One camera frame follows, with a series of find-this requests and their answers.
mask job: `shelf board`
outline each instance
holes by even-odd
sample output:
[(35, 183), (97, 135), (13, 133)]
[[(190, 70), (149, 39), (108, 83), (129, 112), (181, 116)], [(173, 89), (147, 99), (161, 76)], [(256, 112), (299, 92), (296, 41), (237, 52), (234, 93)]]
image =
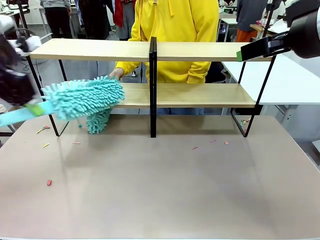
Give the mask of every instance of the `shelf board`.
[[(126, 99), (117, 108), (149, 108), (147, 83), (122, 83)], [(255, 102), (239, 84), (158, 83), (158, 108), (253, 108)]]
[[(247, 42), (158, 42), (158, 61), (236, 62)], [(34, 50), (32, 59), (149, 62), (149, 42), (54, 38)], [(270, 61), (255, 58), (252, 61)]]
[[(158, 61), (237, 62), (237, 52), (247, 42), (158, 42)], [(252, 62), (270, 62), (259, 57)]]
[(149, 42), (53, 38), (30, 54), (32, 59), (148, 62)]

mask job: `yellow hoodie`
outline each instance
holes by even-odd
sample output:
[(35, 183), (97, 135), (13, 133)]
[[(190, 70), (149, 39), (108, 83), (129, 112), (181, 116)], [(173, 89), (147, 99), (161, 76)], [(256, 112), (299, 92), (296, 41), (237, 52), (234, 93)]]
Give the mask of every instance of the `yellow hoodie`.
[[(217, 0), (137, 0), (135, 21), (129, 41), (215, 42), (219, 22)], [(149, 77), (149, 63), (146, 75)], [(133, 71), (139, 62), (117, 62), (124, 74)], [(210, 62), (160, 61), (159, 83), (205, 82)]]

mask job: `robotic arm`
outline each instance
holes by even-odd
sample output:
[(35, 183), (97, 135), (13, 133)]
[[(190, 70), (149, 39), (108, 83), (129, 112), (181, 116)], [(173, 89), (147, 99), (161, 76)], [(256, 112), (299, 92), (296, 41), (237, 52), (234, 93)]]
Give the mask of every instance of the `robotic arm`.
[(320, 0), (298, 0), (285, 10), (289, 31), (241, 47), (240, 60), (294, 51), (303, 59), (320, 56)]
[(20, 29), (17, 40), (7, 40), (5, 34), (15, 31), (13, 19), (0, 15), (0, 98), (6, 102), (23, 106), (33, 100), (35, 90), (28, 75), (14, 70), (14, 65), (20, 61), (21, 56), (41, 45), (38, 36), (30, 35), (32, 32)]

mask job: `cable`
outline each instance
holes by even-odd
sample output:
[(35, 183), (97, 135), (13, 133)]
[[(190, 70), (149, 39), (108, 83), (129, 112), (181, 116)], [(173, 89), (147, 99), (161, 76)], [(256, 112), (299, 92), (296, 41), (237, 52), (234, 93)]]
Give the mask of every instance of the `cable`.
[(39, 81), (40, 81), (40, 84), (41, 84), (41, 87), (43, 88), (43, 84), (42, 84), (42, 78), (40, 76), (40, 72), (39, 72), (39, 69), (38, 69), (38, 64), (37, 64), (37, 59), (35, 59), (35, 67), (36, 67), (36, 70), (38, 71), (38, 75), (39, 75)]
[(42, 61), (42, 62), (38, 62), (38, 63), (37, 63), (37, 60), (35, 60), (36, 63), (32, 63), (32, 65), (41, 65), (41, 64), (44, 64), (44, 63), (48, 62), (48, 60), (49, 59), (47, 59), (45, 61)]
[(27, 64), (23, 63), (22, 61), (20, 61), (20, 63), (24, 65), (23, 71), (29, 71), (30, 70)]

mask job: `jeans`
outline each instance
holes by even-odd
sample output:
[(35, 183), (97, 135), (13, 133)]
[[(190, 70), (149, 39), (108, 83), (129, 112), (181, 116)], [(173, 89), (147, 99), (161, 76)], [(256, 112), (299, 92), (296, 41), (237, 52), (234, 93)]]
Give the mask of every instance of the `jeans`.
[(158, 115), (204, 115), (203, 108), (157, 108), (156, 113)]

